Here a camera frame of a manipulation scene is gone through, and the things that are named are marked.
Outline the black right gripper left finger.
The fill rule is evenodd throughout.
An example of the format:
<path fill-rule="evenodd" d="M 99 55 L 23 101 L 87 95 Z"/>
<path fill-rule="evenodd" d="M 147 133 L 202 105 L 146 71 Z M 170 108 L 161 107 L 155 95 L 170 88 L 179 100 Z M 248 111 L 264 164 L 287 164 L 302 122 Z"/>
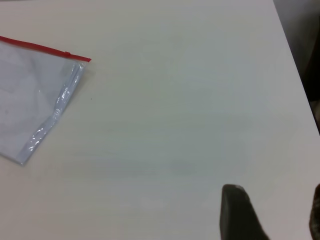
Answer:
<path fill-rule="evenodd" d="M 250 197 L 240 185 L 225 184 L 219 217 L 222 240 L 268 240 Z"/>

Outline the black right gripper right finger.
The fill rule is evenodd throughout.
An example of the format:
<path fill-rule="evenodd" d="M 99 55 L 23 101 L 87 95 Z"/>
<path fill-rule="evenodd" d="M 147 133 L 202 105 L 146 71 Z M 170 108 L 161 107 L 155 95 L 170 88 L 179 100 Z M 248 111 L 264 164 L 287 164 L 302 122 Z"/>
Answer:
<path fill-rule="evenodd" d="M 310 211 L 309 230 L 313 240 L 320 240 L 320 185 L 314 190 Z"/>

